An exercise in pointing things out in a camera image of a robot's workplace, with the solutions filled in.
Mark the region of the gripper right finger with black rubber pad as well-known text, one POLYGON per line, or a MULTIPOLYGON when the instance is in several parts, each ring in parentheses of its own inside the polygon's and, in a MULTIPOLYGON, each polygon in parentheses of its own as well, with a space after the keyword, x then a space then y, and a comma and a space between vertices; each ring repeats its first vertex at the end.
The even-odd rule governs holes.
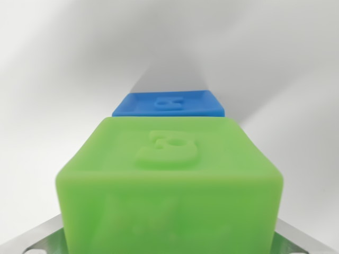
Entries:
POLYGON ((338 251, 278 219, 270 253, 335 254, 338 251))

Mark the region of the gripper left finger with black rubber pad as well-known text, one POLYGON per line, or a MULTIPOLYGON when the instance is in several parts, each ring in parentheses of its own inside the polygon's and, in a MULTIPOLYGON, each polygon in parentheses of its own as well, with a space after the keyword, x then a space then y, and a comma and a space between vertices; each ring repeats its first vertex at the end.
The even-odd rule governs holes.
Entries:
POLYGON ((1 253, 68 253, 61 215, 36 226, 1 245, 1 253))

